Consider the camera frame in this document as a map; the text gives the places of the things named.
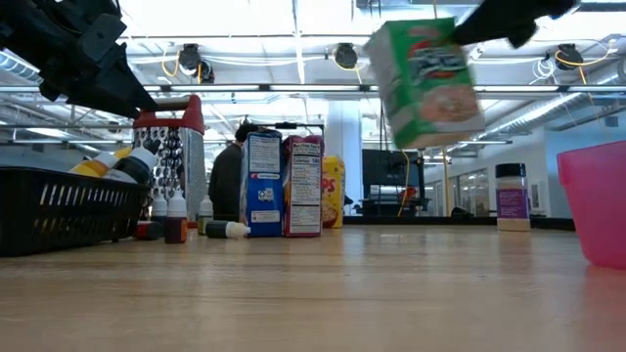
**yellow bottle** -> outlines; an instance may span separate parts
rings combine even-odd
[[[127,157],[132,148],[121,149],[114,154],[104,152],[91,160],[85,160],[74,166],[69,172],[91,177],[103,177],[121,158]]]

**dark bottle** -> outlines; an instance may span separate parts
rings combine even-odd
[[[187,203],[182,191],[174,193],[167,205],[165,219],[165,243],[184,243],[187,241]]]
[[[134,149],[128,157],[118,161],[107,172],[105,178],[140,185],[148,185],[153,169],[157,166],[157,157],[160,141],[156,140],[146,148]]]

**pink plastic container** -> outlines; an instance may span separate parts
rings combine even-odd
[[[585,257],[626,269],[626,142],[561,153],[558,162]]]

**cardboard box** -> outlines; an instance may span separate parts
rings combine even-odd
[[[276,131],[255,132],[244,143],[240,222],[251,228],[249,237],[283,235],[282,139]]]
[[[321,136],[289,137],[285,170],[285,237],[317,237],[322,233]]]
[[[322,226],[339,229],[343,226],[345,200],[345,166],[338,156],[324,156],[322,161]]]
[[[386,22],[366,44],[393,142],[445,146],[485,128],[454,19]]]

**dark hair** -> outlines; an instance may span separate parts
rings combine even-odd
[[[248,133],[256,131],[258,131],[257,125],[249,122],[244,122],[239,126],[237,132],[235,132],[235,139],[237,139],[237,142],[243,143],[246,141]]]

